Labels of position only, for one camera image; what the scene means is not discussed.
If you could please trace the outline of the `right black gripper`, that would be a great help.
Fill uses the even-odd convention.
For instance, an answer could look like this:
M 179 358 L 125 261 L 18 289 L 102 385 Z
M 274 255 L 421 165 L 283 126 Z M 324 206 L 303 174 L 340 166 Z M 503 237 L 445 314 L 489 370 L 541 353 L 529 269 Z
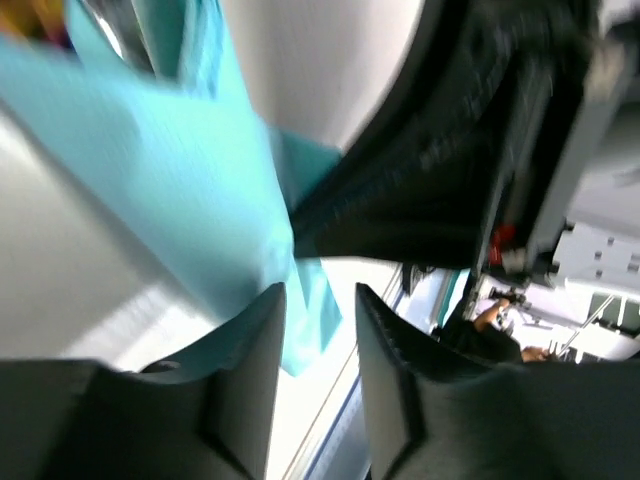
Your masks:
M 386 98 L 294 209 L 294 254 L 545 282 L 639 66 L 639 5 L 427 1 Z

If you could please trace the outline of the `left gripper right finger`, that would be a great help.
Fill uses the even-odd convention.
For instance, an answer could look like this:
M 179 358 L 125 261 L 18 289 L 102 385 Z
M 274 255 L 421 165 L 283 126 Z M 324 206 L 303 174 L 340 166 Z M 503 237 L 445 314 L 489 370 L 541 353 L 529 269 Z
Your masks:
M 355 294 L 375 479 L 635 479 L 635 361 L 487 365 Z

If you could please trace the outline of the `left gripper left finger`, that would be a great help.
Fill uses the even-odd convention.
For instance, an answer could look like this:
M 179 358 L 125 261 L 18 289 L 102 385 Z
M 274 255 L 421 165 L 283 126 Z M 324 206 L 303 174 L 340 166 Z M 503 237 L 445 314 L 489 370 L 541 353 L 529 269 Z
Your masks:
M 286 292 L 139 373 L 94 360 L 1 365 L 5 479 L 262 479 Z

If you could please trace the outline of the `blue paper napkin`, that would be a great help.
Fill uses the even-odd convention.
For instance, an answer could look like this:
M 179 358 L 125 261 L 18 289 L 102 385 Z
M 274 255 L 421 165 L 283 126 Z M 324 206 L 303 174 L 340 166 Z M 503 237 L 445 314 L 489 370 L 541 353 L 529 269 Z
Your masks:
M 128 68 L 71 1 L 72 52 L 2 41 L 2 101 L 211 313 L 284 283 L 282 367 L 300 375 L 341 314 L 320 263 L 294 257 L 289 211 L 340 153 L 253 110 L 219 2 L 145 8 L 176 80 Z

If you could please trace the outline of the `iridescent spoon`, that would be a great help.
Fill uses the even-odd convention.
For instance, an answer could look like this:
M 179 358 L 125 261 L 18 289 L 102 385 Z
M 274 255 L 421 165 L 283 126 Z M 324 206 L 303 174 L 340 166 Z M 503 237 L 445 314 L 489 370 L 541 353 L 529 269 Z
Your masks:
M 1 0 L 1 33 L 71 50 L 63 0 Z

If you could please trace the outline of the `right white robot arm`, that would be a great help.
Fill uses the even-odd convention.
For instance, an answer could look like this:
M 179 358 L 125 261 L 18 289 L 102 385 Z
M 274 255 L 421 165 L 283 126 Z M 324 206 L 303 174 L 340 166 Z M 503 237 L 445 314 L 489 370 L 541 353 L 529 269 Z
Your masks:
M 427 1 L 378 112 L 294 209 L 299 257 L 639 285 L 639 7 Z

